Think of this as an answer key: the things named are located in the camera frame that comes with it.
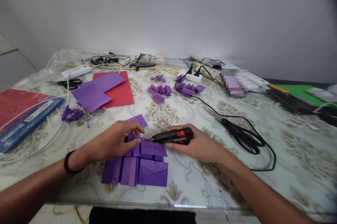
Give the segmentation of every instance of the red paper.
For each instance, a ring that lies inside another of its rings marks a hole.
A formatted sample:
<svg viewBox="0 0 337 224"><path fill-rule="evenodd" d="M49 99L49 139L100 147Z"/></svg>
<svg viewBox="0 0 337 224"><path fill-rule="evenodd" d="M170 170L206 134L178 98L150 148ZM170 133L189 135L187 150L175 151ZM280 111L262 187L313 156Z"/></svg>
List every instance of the red paper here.
<svg viewBox="0 0 337 224"><path fill-rule="evenodd" d="M25 111L27 108L44 101L47 97L48 95L45 94L38 94L14 88L0 93L0 126ZM5 127L5 129L23 117L26 113L13 120Z"/></svg>
<svg viewBox="0 0 337 224"><path fill-rule="evenodd" d="M95 73L92 79L94 80L104 74L106 73ZM119 85L105 92L105 95L112 98L112 100L105 103L100 108L118 107L118 106L134 104L133 95L131 91L129 78L127 76L127 72L126 71L120 72L119 75L124 77L126 81L120 83Z"/></svg>

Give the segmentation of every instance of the hand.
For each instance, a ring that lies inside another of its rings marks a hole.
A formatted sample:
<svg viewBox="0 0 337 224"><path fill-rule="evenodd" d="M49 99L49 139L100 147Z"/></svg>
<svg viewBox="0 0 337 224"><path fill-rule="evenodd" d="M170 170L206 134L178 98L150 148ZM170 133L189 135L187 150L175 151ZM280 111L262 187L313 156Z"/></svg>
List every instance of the hand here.
<svg viewBox="0 0 337 224"><path fill-rule="evenodd" d="M89 163L123 156L141 142L139 138L135 138L125 143L126 133L140 135L140 133L144 134L145 131L137 121L116 121L108 129L75 151L74 154L82 152Z"/></svg>
<svg viewBox="0 0 337 224"><path fill-rule="evenodd" d="M194 139L190 141L190 144L180 145L167 143L167 147L208 163L219 163L226 155L231 155L231 153L217 141L201 132L192 124L172 126L171 130L182 129L184 127L190 127L194 133Z"/></svg>

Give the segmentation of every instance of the black scissors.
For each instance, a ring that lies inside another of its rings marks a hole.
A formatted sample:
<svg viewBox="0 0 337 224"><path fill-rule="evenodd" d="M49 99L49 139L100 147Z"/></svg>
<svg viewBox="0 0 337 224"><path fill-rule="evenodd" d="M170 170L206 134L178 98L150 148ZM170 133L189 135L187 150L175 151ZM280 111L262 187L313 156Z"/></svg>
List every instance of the black scissors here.
<svg viewBox="0 0 337 224"><path fill-rule="evenodd" d="M63 81L46 81L50 84L57 84L59 86L63 86L65 87L66 89L68 89L68 86L67 86L67 81L66 80L63 80ZM78 88L78 85L82 84L83 81L80 80L80 79L72 79L72 80L69 80L69 90L75 90Z"/></svg>

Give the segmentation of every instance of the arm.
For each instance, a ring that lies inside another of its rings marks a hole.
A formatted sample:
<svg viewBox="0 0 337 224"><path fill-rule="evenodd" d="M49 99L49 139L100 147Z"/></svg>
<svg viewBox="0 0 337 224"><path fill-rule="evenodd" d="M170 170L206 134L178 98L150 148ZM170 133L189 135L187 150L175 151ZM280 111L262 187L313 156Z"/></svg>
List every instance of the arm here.
<svg viewBox="0 0 337 224"><path fill-rule="evenodd" d="M117 121L107 130L73 152L69 168L78 171L96 162L122 156L136 147L140 139L124 143L126 133L140 135L144 128L136 121ZM64 159L26 177L0 192L0 222L29 223L48 197L72 177L64 169Z"/></svg>
<svg viewBox="0 0 337 224"><path fill-rule="evenodd" d="M191 127L193 130L194 139L190 144L170 143L166 146L203 162L220 164L261 223L315 223L264 183L236 156L193 125L173 126L171 129L182 127Z"/></svg>

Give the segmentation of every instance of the green folder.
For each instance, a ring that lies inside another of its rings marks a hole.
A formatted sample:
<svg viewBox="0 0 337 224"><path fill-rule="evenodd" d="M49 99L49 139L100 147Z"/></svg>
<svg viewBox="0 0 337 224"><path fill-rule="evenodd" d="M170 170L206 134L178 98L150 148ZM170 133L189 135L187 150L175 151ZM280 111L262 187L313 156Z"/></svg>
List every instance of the green folder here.
<svg viewBox="0 0 337 224"><path fill-rule="evenodd" d="M314 88L309 85L277 85L283 89L290 91L293 96L296 96L314 107L320 107L326 103L326 101L316 98L315 96L307 93L306 90Z"/></svg>

